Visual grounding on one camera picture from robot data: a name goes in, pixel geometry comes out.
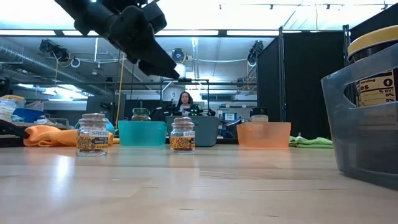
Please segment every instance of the gray plastic bin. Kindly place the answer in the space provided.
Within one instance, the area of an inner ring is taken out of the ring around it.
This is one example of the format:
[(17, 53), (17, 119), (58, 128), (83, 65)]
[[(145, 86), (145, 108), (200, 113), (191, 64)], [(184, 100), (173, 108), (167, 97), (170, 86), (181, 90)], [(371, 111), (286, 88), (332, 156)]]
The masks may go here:
[[(183, 116), (168, 116), (166, 117), (167, 132), (173, 130), (172, 123), (174, 118), (182, 118)], [(211, 116), (190, 116), (192, 122), (195, 123), (193, 130), (195, 131), (195, 146), (196, 147), (212, 147), (217, 142), (218, 125), (220, 123), (217, 117)]]
[(393, 189), (398, 189), (398, 101), (357, 108), (343, 92), (350, 83), (397, 67), (395, 44), (322, 79), (338, 169)]

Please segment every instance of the black hair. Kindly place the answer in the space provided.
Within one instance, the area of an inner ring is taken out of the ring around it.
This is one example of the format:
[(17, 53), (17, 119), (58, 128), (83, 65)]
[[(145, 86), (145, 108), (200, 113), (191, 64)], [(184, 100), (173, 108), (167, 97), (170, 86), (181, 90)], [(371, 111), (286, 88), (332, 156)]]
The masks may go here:
[(181, 97), (182, 97), (182, 95), (183, 95), (184, 93), (188, 94), (188, 104), (192, 104), (192, 103), (193, 103), (193, 99), (192, 99), (192, 97), (191, 97), (191, 94), (189, 94), (189, 92), (187, 92), (187, 91), (183, 91), (183, 92), (180, 94), (180, 99), (178, 100), (177, 108), (180, 108), (181, 105), (182, 105)]

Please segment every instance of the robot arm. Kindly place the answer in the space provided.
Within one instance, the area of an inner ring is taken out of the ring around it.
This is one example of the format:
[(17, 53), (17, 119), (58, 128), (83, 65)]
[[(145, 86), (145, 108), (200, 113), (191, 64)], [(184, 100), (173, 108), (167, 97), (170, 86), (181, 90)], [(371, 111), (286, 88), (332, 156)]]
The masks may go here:
[(167, 22), (157, 1), (55, 0), (83, 35), (93, 30), (122, 50), (146, 75), (178, 78), (176, 64), (155, 40)]

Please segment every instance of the yellow lid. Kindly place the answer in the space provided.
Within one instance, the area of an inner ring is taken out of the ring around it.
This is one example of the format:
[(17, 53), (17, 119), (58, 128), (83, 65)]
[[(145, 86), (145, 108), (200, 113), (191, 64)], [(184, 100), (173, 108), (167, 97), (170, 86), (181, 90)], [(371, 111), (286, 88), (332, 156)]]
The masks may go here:
[(372, 31), (358, 37), (348, 46), (348, 58), (365, 48), (394, 40), (398, 40), (398, 25)]

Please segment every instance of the green cloth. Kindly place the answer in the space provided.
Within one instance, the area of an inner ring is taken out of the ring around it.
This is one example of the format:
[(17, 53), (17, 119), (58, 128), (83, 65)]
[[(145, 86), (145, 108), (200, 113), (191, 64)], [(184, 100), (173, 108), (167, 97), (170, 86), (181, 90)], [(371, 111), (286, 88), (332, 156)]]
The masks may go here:
[(308, 140), (303, 137), (289, 137), (290, 147), (299, 148), (324, 148), (333, 149), (333, 143), (329, 139), (317, 137), (316, 139)]

